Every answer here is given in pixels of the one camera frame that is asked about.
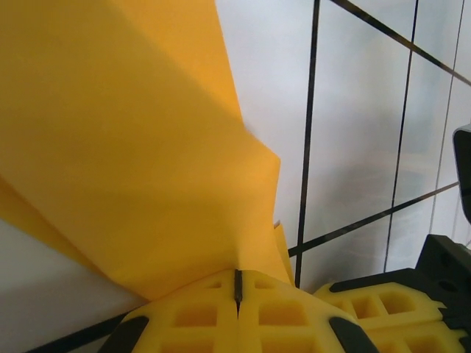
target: yellow paper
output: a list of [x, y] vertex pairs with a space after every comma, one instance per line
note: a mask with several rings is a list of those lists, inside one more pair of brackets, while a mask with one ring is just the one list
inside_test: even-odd
[[33, 235], [49, 227], [47, 243], [148, 299], [229, 268], [289, 282], [272, 226], [279, 160], [241, 124], [227, 77], [221, 91], [206, 77], [211, 58], [191, 65], [135, 25], [168, 12], [0, 4], [0, 175], [43, 219]]

